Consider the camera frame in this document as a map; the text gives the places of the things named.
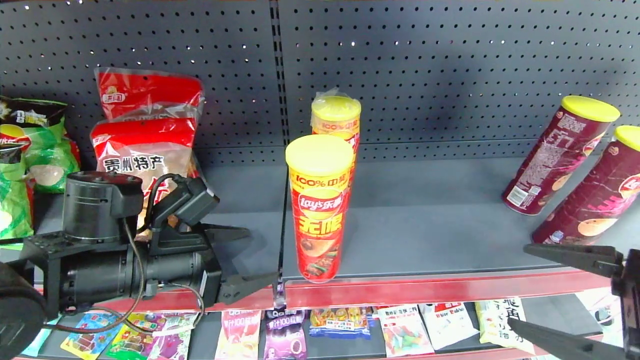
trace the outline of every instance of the red shelf edge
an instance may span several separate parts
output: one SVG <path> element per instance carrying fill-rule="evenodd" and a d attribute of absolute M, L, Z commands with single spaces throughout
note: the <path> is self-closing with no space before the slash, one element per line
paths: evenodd
<path fill-rule="evenodd" d="M 132 304 L 133 299 L 121 299 L 100 303 L 101 306 L 106 306 L 118 311 L 119 313 L 124 313 L 129 310 Z M 255 293 L 245 297 L 244 299 L 238 300 L 231 305 L 217 303 L 212 307 L 208 307 L 206 311 L 266 309 L 273 309 L 273 290 L 271 286 L 256 291 Z M 147 311 L 153 313 L 198 311 L 198 304 L 196 303 L 195 295 L 193 295 L 191 291 L 178 289 L 161 292 L 152 299 L 142 300 L 136 307 L 135 311 L 137 313 L 146 313 Z"/>
<path fill-rule="evenodd" d="M 337 279 L 325 284 L 288 281 L 285 289 L 287 307 L 305 309 L 539 297 L 604 288 L 611 285 L 609 281 L 582 270 L 553 268 L 432 277 Z"/>

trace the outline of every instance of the shelf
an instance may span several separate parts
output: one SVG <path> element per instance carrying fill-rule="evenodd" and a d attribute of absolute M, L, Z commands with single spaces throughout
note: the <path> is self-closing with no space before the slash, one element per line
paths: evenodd
<path fill-rule="evenodd" d="M 285 216 L 283 274 L 289 307 L 407 304 L 541 296 L 606 287 L 608 280 L 525 254 L 530 233 L 595 162 L 589 159 L 536 217 L 501 192 L 521 158 L 362 162 L 356 168 L 336 280 L 298 271 Z M 626 252 L 640 230 L 629 209 L 600 242 Z"/>
<path fill-rule="evenodd" d="M 527 321 L 574 335 L 589 336 L 600 339 L 602 330 L 591 314 L 584 308 L 574 294 L 558 295 L 545 298 L 523 299 Z M 474 327 L 478 328 L 477 316 L 473 303 L 466 303 Z M 81 315 L 65 318 L 63 325 L 75 326 Z M 371 340 L 338 340 L 330 338 L 311 338 L 308 336 L 309 321 L 305 322 L 307 335 L 308 358 L 312 359 L 372 359 L 385 357 L 385 344 L 380 324 L 376 322 L 371 329 Z M 220 313 L 211 313 L 203 318 L 200 325 L 191 334 L 189 360 L 211 360 L 216 353 L 216 344 L 220 335 Z M 41 351 L 41 358 L 52 360 L 71 360 L 73 356 L 60 349 L 60 344 L 67 337 L 64 332 L 52 332 Z M 259 358 L 264 354 L 265 332 L 264 321 L 260 330 Z M 536 354 L 546 354 L 536 348 Z M 443 348 L 435 355 L 413 356 L 407 359 L 492 359 L 507 360 L 529 357 L 521 350 L 501 348 L 493 344 L 480 344 L 479 335 L 459 341 Z M 99 359 L 110 359 L 101 355 Z"/>
<path fill-rule="evenodd" d="M 247 227 L 252 237 L 214 246 L 227 275 L 237 272 L 255 275 L 278 270 L 282 234 L 286 167 L 284 165 L 217 166 L 204 169 L 204 176 L 220 197 L 220 205 L 204 222 Z M 62 196 L 42 197 L 36 203 L 38 233 L 62 227 Z M 0 261 L 16 259 L 19 252 L 0 249 Z M 108 302 L 117 311 L 126 311 L 132 300 Z M 271 288 L 246 297 L 231 306 L 217 304 L 209 310 L 267 309 L 273 307 Z M 183 311 L 196 309 L 193 294 L 186 290 L 167 291 L 140 302 L 138 311 Z"/>

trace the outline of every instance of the maroon chip can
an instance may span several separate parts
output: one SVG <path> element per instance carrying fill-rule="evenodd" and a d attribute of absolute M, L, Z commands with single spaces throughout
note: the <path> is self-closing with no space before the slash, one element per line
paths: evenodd
<path fill-rule="evenodd" d="M 502 194 L 509 208 L 537 215 L 593 152 L 612 122 L 614 106 L 583 96 L 566 96 L 551 123 Z"/>
<path fill-rule="evenodd" d="M 640 127 L 620 126 L 589 174 L 531 235 L 534 243 L 591 245 L 640 192 Z"/>

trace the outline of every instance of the yellow lid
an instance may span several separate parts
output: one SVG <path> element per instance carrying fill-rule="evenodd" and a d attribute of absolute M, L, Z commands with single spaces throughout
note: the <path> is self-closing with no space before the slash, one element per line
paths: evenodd
<path fill-rule="evenodd" d="M 620 111 L 615 106 L 590 97 L 565 96 L 562 107 L 580 117 L 598 122 L 614 122 L 620 117 Z"/>
<path fill-rule="evenodd" d="M 289 167 L 309 176 L 331 176 L 346 171 L 353 148 L 333 135 L 307 135 L 293 140 L 284 152 Z"/>
<path fill-rule="evenodd" d="M 613 136 L 631 149 L 640 151 L 640 126 L 618 126 Z"/>
<path fill-rule="evenodd" d="M 311 103 L 311 111 L 326 121 L 347 121 L 359 116 L 360 101 L 345 96 L 318 97 Z"/>

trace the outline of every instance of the gray shelf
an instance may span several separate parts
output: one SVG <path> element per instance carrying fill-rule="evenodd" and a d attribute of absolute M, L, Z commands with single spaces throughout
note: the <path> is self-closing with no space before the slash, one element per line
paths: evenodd
<path fill-rule="evenodd" d="M 476 311 L 473 303 L 466 303 L 474 327 L 478 328 Z M 590 336 L 601 333 L 600 326 L 584 308 L 574 294 L 523 299 L 527 321 L 574 335 Z M 62 320 L 63 325 L 75 326 L 81 315 Z M 378 322 L 371 329 L 371 340 L 338 340 L 330 338 L 311 338 L 308 336 L 309 321 L 305 322 L 307 335 L 307 351 L 309 359 L 355 359 L 385 357 L 385 344 Z M 191 334 L 189 360 L 211 360 L 216 353 L 216 344 L 220 335 L 220 313 L 209 313 Z M 75 359 L 68 352 L 60 349 L 60 344 L 67 337 L 64 332 L 52 332 L 40 352 L 42 359 Z M 264 322 L 260 329 L 259 358 L 264 353 Z M 437 352 L 464 352 L 499 348 L 492 344 L 480 344 L 479 335 L 457 342 Z M 99 359 L 110 359 L 101 355 Z"/>
<path fill-rule="evenodd" d="M 204 177 L 220 197 L 220 205 L 204 222 L 247 227 L 252 237 L 214 249 L 228 274 L 253 275 L 278 269 L 282 233 L 286 167 L 284 165 L 216 166 Z M 62 195 L 40 197 L 36 203 L 38 233 L 62 227 Z M 17 259 L 19 252 L 0 249 L 0 261 Z"/>
<path fill-rule="evenodd" d="M 583 164 L 544 209 L 530 217 L 500 195 L 522 158 L 361 162 L 346 217 L 337 278 L 535 270 L 557 264 L 522 252 L 530 234 L 593 166 Z M 296 263 L 291 205 L 285 216 L 286 280 L 302 279 Z M 622 252 L 640 231 L 640 206 L 600 244 Z"/>

